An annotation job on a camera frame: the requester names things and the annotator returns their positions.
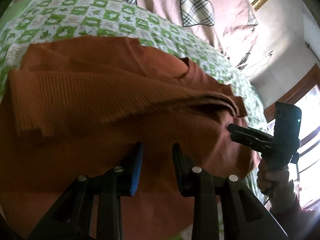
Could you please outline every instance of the wall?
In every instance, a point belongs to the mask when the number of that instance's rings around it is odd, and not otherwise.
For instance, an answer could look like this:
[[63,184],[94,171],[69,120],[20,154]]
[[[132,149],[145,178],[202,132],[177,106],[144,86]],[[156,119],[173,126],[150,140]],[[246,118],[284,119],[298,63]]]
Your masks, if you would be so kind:
[[[265,107],[288,92],[317,63],[305,45],[304,13],[302,0],[268,0],[257,11],[259,40],[248,62],[252,67],[246,68],[244,73],[250,76]],[[272,50],[274,53],[268,64],[259,67],[267,58],[259,61]]]

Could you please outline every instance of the metal rivet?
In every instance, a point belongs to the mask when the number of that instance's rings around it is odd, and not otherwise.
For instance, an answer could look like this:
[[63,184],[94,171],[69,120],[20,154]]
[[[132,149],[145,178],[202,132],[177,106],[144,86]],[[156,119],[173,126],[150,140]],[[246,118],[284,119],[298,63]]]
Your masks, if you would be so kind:
[[238,177],[237,177],[236,175],[230,175],[230,176],[229,176],[229,179],[230,179],[231,181],[233,181],[233,182],[238,181]]
[[115,172],[122,172],[122,171],[123,171],[123,168],[122,168],[121,166],[116,166],[116,167],[114,168],[114,171],[115,171]]
[[87,176],[86,175],[80,175],[79,177],[78,177],[78,181],[79,182],[84,182],[84,181],[86,181],[87,180]]
[[198,166],[195,166],[195,167],[192,168],[192,171],[194,173],[200,173],[202,171],[202,169],[200,167],[198,167]]

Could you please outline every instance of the human hand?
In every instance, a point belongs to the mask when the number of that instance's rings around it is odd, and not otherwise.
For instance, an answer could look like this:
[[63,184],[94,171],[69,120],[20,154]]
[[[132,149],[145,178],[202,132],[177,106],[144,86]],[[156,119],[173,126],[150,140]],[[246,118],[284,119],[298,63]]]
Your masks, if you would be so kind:
[[267,162],[262,159],[258,168],[257,184],[262,192],[271,187],[272,181],[276,182],[273,188],[273,196],[269,199],[272,206],[271,212],[281,213],[289,209],[294,203],[296,195],[293,180],[289,180],[288,165],[281,170],[270,171]]

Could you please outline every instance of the brown knit garment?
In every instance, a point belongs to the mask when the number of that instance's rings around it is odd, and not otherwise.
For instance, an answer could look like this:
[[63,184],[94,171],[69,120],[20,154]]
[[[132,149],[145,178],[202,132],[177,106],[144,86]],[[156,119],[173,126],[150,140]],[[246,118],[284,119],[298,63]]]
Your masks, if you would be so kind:
[[[162,74],[185,65],[178,78]],[[178,192],[172,144],[179,142],[213,175],[244,178],[259,157],[233,143],[227,126],[246,126],[245,115],[230,86],[137,39],[31,44],[21,68],[9,73],[0,105],[0,203],[7,222],[26,238],[78,175],[105,173],[141,141],[138,191],[122,198],[124,236],[174,236],[191,224],[193,199]]]

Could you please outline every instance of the sweater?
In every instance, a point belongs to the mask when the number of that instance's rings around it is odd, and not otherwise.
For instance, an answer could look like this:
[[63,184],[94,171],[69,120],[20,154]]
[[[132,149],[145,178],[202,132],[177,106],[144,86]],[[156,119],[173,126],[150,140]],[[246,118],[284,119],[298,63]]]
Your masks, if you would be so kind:
[[234,143],[242,98],[188,58],[124,37],[31,44],[0,104],[0,203],[26,238],[80,174],[99,176],[144,144],[138,190],[122,198],[126,239],[166,239],[193,220],[177,189],[171,149],[212,175],[243,179],[259,156]]

